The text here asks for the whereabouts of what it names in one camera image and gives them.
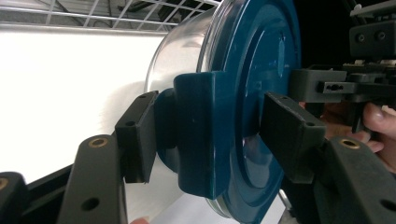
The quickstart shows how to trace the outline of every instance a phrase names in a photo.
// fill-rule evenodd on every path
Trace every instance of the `black machine part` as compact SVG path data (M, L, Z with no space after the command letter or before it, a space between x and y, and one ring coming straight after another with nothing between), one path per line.
M28 189L22 175L0 174L0 223L17 224L28 203Z
M157 145L153 136L154 101L158 92L138 96L116 124L114 136L123 150L122 175L126 183L148 183Z
M360 58L394 58L396 56L396 4L385 1L364 8L355 8L353 17L374 20L350 29L350 54Z
M86 139L78 148L57 223L126 223L125 209L116 139Z
M306 102L311 114L319 118L325 103L350 102L347 124L356 133L365 130L362 113L367 102L396 109L394 67L385 64L346 64L344 70L334 70L331 66L324 70L324 67L293 70L290 76L289 96Z
M266 119L275 116L276 122ZM306 218L315 214L326 224L396 223L393 176L363 143L342 136L327 141L324 132L323 123L289 97L265 94L260 136L288 178L283 190L312 183L306 197L314 195L317 206L300 206L297 217L305 217L303 223L318 223Z

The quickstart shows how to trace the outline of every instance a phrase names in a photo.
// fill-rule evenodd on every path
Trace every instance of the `human hand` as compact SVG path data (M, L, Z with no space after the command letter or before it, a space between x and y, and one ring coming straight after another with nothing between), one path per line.
M377 132L377 140L383 144L376 154L388 170L396 174L396 112L384 106L367 104L363 111L363 123Z
M364 125L377 132L375 139L365 132L352 133L346 126L349 103L326 104L321 119L326 123L326 138L349 136L365 143L384 162L385 166L396 173L396 113L392 109L381 109L371 103L364 107Z

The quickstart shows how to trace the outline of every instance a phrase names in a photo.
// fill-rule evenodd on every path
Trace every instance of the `mounting hole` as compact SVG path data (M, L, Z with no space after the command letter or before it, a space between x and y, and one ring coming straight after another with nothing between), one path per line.
M375 34L375 39L378 41L384 40L386 37L385 32L379 31Z
M134 126L134 121L128 121L125 123L126 126Z
M349 140L349 139L341 139L340 143L344 147L349 147L351 149L358 149L361 147L361 146L359 146L359 144L357 142Z
M383 199L380 202L381 202L382 206L384 206L388 210L396 212L396 203L391 202L391 201L386 200L386 199Z
M0 190L5 188L8 185L8 179L7 178L0 178Z
M364 42L364 39L365 39L365 37L364 37L363 34L358 34L358 35L356 35L355 38L356 38L356 41L357 41L358 43Z
M88 144L90 147L102 147L107 144L107 138L95 138Z
M89 212L93 209L95 209L97 206L99 205L99 199L97 198L90 198L87 201L85 201L82 205L81 205L81 209L83 211Z

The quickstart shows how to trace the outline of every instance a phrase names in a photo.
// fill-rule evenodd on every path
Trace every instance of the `finger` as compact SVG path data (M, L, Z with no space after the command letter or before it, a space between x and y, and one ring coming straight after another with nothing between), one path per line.
M332 123L346 123L349 108L348 102L325 104L322 118Z
M351 133L352 128L342 124L326 123L326 138L331 139L335 136L346 136Z
M365 131L360 131L358 133L350 132L350 133L347 133L346 136L354 138L356 140L359 140L363 143L368 143L371 138L371 135Z
M367 147L369 147L373 152L378 152L384 149L384 144L382 142L377 141L369 141L366 143Z
M383 111L379 106L367 104L363 111L363 122L367 128L396 139L396 116Z
M131 222L131 224L149 224L148 220L148 217L140 217Z
M396 116L396 111L392 108L389 108L387 105L382 107L382 110L386 111L387 113Z
M306 102L299 102L298 105L302 108L305 108Z

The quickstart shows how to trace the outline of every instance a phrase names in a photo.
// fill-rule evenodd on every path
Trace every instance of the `black plastic bracket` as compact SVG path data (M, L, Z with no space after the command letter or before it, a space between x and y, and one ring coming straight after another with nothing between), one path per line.
M353 57L395 57L396 21L381 21L356 26L349 31Z
M363 108L367 102L388 105L396 108L396 85L392 82L390 71L385 65L376 67L354 66L352 73L328 70L297 69L290 75L289 96L300 102L306 102L306 109L317 118L323 111L323 103L347 101L350 107L352 132L365 130L361 121Z
M157 144L154 101L158 92L138 96L117 122L115 135L124 151L122 169L126 183L148 183Z
M78 148L57 223L126 222L116 139L111 135L88 138Z
M284 95L265 94L260 136L293 183L312 183L312 150L323 145L326 126Z
M21 212L28 204L28 195L22 175L0 173L0 223L20 223Z
M23 211L20 224L53 224L61 210L64 191L72 165L30 183L29 205Z
M314 192L322 224L396 223L396 181L361 142L332 138L324 149L331 181L316 181Z

